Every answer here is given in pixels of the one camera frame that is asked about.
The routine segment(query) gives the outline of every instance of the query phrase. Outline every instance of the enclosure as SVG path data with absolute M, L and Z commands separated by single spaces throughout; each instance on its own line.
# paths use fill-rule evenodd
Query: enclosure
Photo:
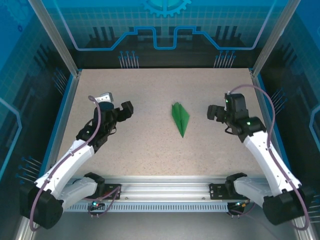
M 0 239 L 318 239 L 319 11 L 317 0 L 0 0 Z M 251 152 L 207 118 L 242 84 L 271 97 L 272 143 L 315 191 L 307 231 L 274 226 L 259 207 L 255 220 L 232 219 L 229 201 L 211 199 L 209 184 L 235 173 L 267 183 Z M 82 200 L 32 232 L 20 186 L 68 151 L 93 118 L 88 96 L 106 92 L 134 113 L 69 185 L 93 172 L 121 184 L 120 199 L 98 219 Z M 239 92 L 270 129 L 267 98 Z M 189 114 L 183 137 L 176 102 Z

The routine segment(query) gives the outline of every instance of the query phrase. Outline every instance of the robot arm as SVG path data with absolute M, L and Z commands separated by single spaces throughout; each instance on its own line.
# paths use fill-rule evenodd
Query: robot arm
M 245 97 L 242 94 L 225 94 L 226 106 L 210 105 L 207 117 L 210 120 L 225 123 L 225 132 L 237 135 L 242 143 L 250 150 L 260 165 L 268 186 L 258 184 L 244 173 L 237 173 L 226 178 L 225 186 L 228 191 L 237 193 L 254 201 L 262 207 L 268 220 L 278 225 L 304 215 L 301 204 L 285 176 L 281 173 L 267 147 L 267 132 L 258 117 L 249 117 Z M 293 185 L 300 192 L 307 208 L 310 206 L 314 191 L 302 186 L 300 181 L 291 173 L 283 160 L 270 145 L 278 163 L 290 177 Z
M 86 143 L 93 135 L 98 126 L 98 109 L 95 108 L 93 119 L 90 120 L 76 136 L 67 153 L 55 163 L 55 165 L 43 176 L 38 178 L 34 184 L 24 184 L 20 187 L 20 214 L 30 218 L 31 206 L 40 188 L 48 180 L 48 176 L 53 173 L 53 169 L 59 165 L 53 173 L 49 182 L 40 194 L 34 211 L 34 222 L 45 229 L 52 228 L 61 218 L 65 209 L 88 196 L 101 197 L 104 193 L 105 180 L 94 174 L 88 173 L 74 184 L 67 186 L 71 177 L 79 167 L 90 159 L 99 148 L 108 140 L 108 136 L 114 134 L 117 122 L 123 122 L 130 118 L 134 112 L 130 101 L 121 104 L 120 108 L 114 108 L 113 98 L 107 92 L 96 98 L 101 113 L 101 122 L 95 137 Z

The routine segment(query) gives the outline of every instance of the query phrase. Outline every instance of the green origami leaf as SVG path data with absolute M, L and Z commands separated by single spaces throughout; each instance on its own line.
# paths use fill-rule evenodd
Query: green origami leaf
M 181 136 L 184 137 L 190 118 L 189 113 L 187 113 L 187 111 L 180 103 L 176 102 L 174 105 L 172 105 L 171 114 Z

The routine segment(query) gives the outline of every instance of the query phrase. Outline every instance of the speckled tabletop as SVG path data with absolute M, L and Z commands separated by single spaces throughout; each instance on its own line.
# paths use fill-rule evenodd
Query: speckled tabletop
M 252 84 L 248 69 L 85 69 L 76 90 L 59 158 L 93 117 L 88 95 L 112 92 L 120 107 L 131 101 L 132 118 L 117 124 L 100 150 L 76 172 L 101 176 L 207 176 L 244 172 L 262 176 L 252 154 L 226 126 L 207 119 L 209 105 L 223 106 L 224 93 Z M 250 116 L 262 118 L 256 93 L 241 89 Z M 184 138 L 171 116 L 179 102 L 190 114 Z

